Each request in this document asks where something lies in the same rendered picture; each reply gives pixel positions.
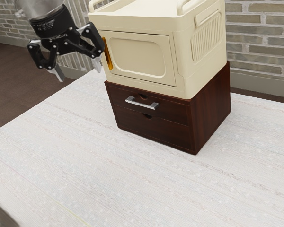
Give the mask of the cream box with lid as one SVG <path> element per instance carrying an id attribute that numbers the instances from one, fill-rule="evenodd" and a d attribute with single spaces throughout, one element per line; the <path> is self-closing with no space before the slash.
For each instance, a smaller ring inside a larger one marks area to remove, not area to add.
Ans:
<path id="1" fill-rule="evenodd" d="M 225 0 L 90 0 L 106 79 L 182 99 L 227 62 Z"/>

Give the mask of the dark wooden drawer cabinet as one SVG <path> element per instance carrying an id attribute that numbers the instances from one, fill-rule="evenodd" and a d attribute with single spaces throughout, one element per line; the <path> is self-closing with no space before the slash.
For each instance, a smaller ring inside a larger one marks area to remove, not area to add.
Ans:
<path id="1" fill-rule="evenodd" d="M 105 81 L 118 128 L 196 155 L 231 112 L 230 64 L 191 99 Z"/>

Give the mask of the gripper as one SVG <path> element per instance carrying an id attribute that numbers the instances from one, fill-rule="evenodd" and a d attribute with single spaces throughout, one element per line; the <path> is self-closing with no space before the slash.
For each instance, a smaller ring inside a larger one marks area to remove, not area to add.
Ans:
<path id="1" fill-rule="evenodd" d="M 58 52 L 78 52 L 91 58 L 97 72 L 101 72 L 100 63 L 105 44 L 92 22 L 78 28 L 65 5 L 52 15 L 43 19 L 29 21 L 40 40 L 31 40 L 27 49 L 35 65 L 54 74 L 60 82 L 64 82 L 64 73 L 56 63 Z M 40 45 L 50 50 L 46 59 Z"/>

